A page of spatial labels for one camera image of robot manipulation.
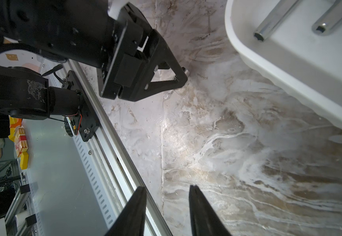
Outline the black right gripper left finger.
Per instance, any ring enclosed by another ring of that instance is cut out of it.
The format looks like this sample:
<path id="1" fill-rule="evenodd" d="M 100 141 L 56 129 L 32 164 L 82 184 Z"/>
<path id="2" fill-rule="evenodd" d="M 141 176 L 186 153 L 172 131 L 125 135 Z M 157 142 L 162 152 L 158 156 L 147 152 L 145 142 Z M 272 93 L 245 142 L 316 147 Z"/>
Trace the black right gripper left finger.
<path id="1" fill-rule="evenodd" d="M 143 236 L 146 219 L 147 191 L 138 187 L 105 236 Z"/>

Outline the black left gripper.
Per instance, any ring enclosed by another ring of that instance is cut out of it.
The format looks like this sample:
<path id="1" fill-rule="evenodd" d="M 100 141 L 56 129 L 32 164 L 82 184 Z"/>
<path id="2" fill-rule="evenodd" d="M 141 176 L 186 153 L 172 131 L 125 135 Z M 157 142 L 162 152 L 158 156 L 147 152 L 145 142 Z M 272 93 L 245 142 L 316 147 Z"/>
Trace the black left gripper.
<path id="1" fill-rule="evenodd" d="M 185 69 L 132 3 L 121 8 L 111 36 L 108 64 L 98 73 L 100 97 L 136 102 L 186 84 Z"/>

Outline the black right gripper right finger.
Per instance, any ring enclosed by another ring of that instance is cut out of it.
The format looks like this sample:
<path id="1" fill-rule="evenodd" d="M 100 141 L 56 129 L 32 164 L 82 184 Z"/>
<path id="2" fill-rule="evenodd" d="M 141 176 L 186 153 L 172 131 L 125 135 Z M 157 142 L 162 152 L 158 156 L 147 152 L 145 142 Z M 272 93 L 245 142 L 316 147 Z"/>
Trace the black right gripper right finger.
<path id="1" fill-rule="evenodd" d="M 231 235 L 197 185 L 190 186 L 189 207 L 193 236 Z"/>

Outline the short chrome socket cluster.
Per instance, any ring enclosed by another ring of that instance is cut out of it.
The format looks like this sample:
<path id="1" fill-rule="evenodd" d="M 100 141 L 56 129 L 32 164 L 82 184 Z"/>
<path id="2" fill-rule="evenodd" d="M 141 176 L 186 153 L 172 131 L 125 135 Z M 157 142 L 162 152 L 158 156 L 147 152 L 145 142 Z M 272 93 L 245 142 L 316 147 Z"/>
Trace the short chrome socket cluster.
<path id="1" fill-rule="evenodd" d="M 189 76 L 190 76 L 190 71 L 189 71 L 188 69 L 186 69 L 185 67 L 182 67 L 182 69 L 183 69 L 185 75 L 186 75 L 187 77 L 189 77 Z"/>

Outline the long chrome socket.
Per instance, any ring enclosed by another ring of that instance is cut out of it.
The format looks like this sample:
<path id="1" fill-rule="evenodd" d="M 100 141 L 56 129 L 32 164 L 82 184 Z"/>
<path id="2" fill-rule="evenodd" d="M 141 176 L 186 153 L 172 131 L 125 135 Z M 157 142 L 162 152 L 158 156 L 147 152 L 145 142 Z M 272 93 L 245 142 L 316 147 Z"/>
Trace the long chrome socket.
<path id="1" fill-rule="evenodd" d="M 326 36 L 334 32 L 342 24 L 342 0 L 333 5 L 312 25 L 312 32 Z"/>
<path id="2" fill-rule="evenodd" d="M 281 0 L 254 31 L 253 36 L 261 42 L 268 39 L 298 5 L 299 0 Z"/>

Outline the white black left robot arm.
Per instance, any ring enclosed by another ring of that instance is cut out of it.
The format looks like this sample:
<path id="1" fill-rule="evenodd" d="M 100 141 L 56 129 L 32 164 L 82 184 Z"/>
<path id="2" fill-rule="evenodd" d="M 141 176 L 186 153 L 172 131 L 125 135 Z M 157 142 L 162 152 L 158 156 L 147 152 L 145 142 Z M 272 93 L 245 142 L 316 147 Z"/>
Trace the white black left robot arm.
<path id="1" fill-rule="evenodd" d="M 128 1 L 0 1 L 0 54 L 11 50 L 95 67 L 107 99 L 139 101 L 188 79 L 163 37 Z"/>

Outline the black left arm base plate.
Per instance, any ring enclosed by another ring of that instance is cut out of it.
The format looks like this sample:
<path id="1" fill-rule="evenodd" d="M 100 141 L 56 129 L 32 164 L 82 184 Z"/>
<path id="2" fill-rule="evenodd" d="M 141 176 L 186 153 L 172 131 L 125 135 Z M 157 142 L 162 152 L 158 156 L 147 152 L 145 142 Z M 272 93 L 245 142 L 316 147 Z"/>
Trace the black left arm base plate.
<path id="1" fill-rule="evenodd" d="M 86 92 L 82 88 L 77 74 L 69 70 L 66 75 L 66 84 L 62 88 L 77 93 L 79 97 L 78 111 L 76 114 L 66 116 L 73 135 L 79 136 L 84 142 L 89 141 L 100 126 L 99 118 L 90 102 Z"/>

